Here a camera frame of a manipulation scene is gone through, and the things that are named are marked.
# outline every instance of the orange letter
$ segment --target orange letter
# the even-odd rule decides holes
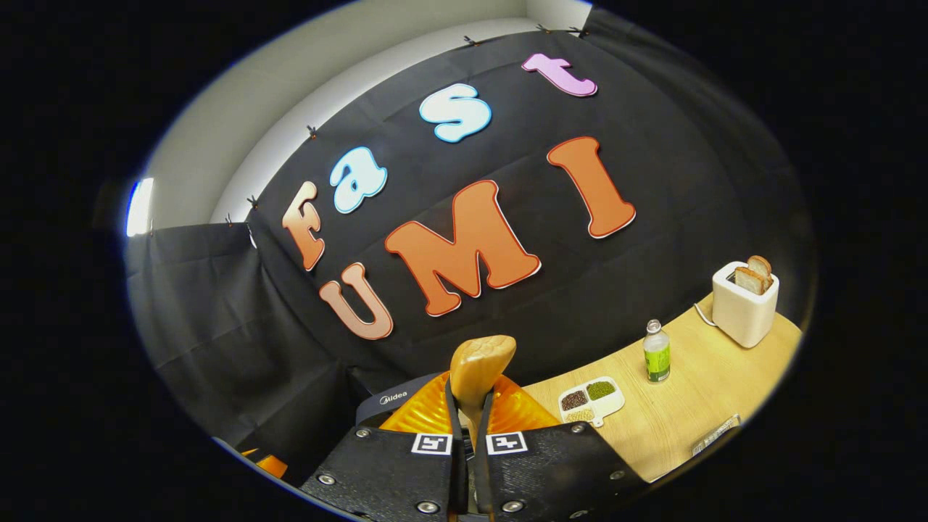
[[[589,212],[589,235],[602,239],[635,219],[635,207],[622,200],[602,166],[592,137],[575,137],[548,153],[548,163],[563,167],[571,175]]]
[[[471,297],[480,297],[480,266],[483,258],[489,270],[490,288],[506,288],[541,268],[538,256],[527,254],[512,233],[499,209],[495,181],[484,180],[468,185],[451,203],[455,242],[451,242],[417,221],[405,223],[387,236],[387,252],[400,254],[425,294],[427,314],[444,315],[461,304],[458,294],[451,294],[439,276]]]
[[[303,254],[303,268],[306,268],[307,272],[313,269],[326,250],[326,242],[314,238],[313,232],[310,231],[319,231],[319,214],[309,202],[315,198],[316,185],[311,181],[303,183],[283,219],[284,228],[290,231],[290,235],[296,241],[296,247],[300,249],[300,254]]]
[[[393,318],[383,305],[374,289],[364,278],[364,265],[352,263],[342,272],[342,281],[351,286],[361,296],[364,304],[374,312],[374,322],[363,322],[342,297],[342,287],[336,281],[329,281],[319,289],[319,297],[335,310],[339,319],[355,335],[363,339],[382,339],[393,331]]]

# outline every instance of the foam letter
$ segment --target foam letter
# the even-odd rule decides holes
[[[286,228],[296,247],[300,249],[303,255],[303,268],[310,271],[316,266],[319,257],[326,250],[326,242],[313,237],[311,230],[319,231],[319,214],[316,208],[310,203],[310,200],[316,198],[316,185],[312,181],[306,181],[293,198],[290,208],[284,214],[283,226]]]
[[[589,212],[589,235],[602,239],[635,219],[635,206],[622,200],[597,154],[599,142],[575,137],[548,153],[548,163],[562,167],[580,190]]]
[[[538,256],[527,254],[499,209],[495,181],[468,185],[451,204],[454,242],[448,241],[417,221],[405,223],[387,236],[387,252],[399,254],[409,267],[428,301],[427,314],[433,317],[457,309],[458,294],[448,292],[439,276],[471,297],[479,297],[482,257],[489,270],[490,288],[506,288],[541,268]]]
[[[342,281],[354,288],[364,304],[374,313],[374,322],[363,322],[342,297],[342,287],[336,281],[329,281],[319,289],[319,297],[329,303],[348,330],[362,339],[382,339],[393,331],[393,318],[383,305],[370,283],[364,277],[364,265],[352,263],[342,272]]]
[[[550,59],[541,53],[536,53],[523,63],[522,68],[528,72],[540,72],[541,75],[548,78],[548,81],[553,83],[554,86],[569,95],[582,98],[596,94],[598,87],[592,80],[584,80],[581,82],[564,70],[564,68],[570,66],[571,64],[565,59]]]
[[[329,184],[335,189],[335,208],[348,214],[360,206],[364,198],[376,195],[387,184],[387,169],[377,166],[374,154],[367,147],[345,152],[329,174]]]
[[[458,143],[490,123],[490,106],[476,96],[477,89],[470,85],[451,85],[422,100],[419,116],[430,124],[439,124],[435,127],[438,139]]]

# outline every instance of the light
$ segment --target light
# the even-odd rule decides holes
[[[129,202],[129,216],[125,222],[125,235],[132,237],[148,232],[148,209],[151,206],[151,189],[155,180],[146,177],[135,184]]]

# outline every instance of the midea logo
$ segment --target midea logo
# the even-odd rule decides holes
[[[391,400],[396,400],[396,399],[398,399],[398,398],[400,398],[400,397],[405,397],[405,396],[406,396],[406,392],[398,393],[398,394],[396,394],[396,395],[385,395],[385,396],[383,396],[383,397],[380,398],[380,404],[386,404],[386,403],[390,402]]]

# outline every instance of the white toaster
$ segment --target white toaster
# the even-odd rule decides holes
[[[753,348],[773,327],[780,280],[770,274],[773,284],[757,295],[735,284],[735,268],[747,266],[732,261],[712,276],[712,321],[739,345]]]

